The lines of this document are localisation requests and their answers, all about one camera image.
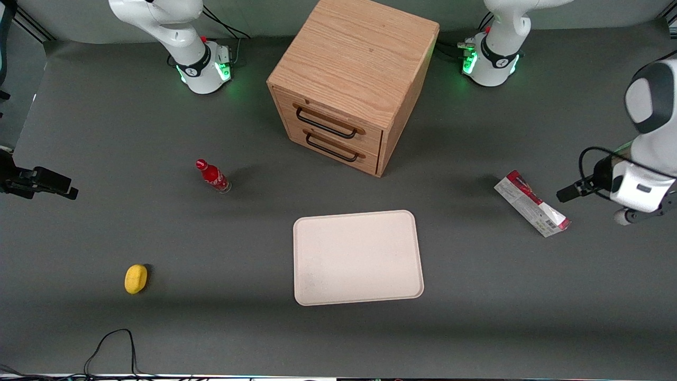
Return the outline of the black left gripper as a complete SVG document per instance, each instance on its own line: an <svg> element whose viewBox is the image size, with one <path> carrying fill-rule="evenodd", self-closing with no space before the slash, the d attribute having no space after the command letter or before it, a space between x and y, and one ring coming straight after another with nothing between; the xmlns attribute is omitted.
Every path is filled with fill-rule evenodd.
<svg viewBox="0 0 677 381"><path fill-rule="evenodd" d="M556 192L556 197L559 202L570 202L579 197L586 197L592 193L599 193L600 191L607 191L611 193L612 169L614 168L614 158L605 157L595 164L590 183L585 180L578 180L577 182L562 188Z"/></svg>

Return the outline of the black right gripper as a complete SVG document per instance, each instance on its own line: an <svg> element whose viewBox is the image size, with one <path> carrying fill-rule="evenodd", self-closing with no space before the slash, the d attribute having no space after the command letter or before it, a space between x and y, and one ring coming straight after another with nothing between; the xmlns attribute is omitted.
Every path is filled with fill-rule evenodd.
<svg viewBox="0 0 677 381"><path fill-rule="evenodd" d="M76 200L78 189L70 187L71 179L45 167L34 167L32 181L24 175L24 171L15 165L14 158L7 150L1 150L1 193L13 194L32 199L37 193L55 194L70 200Z"/></svg>

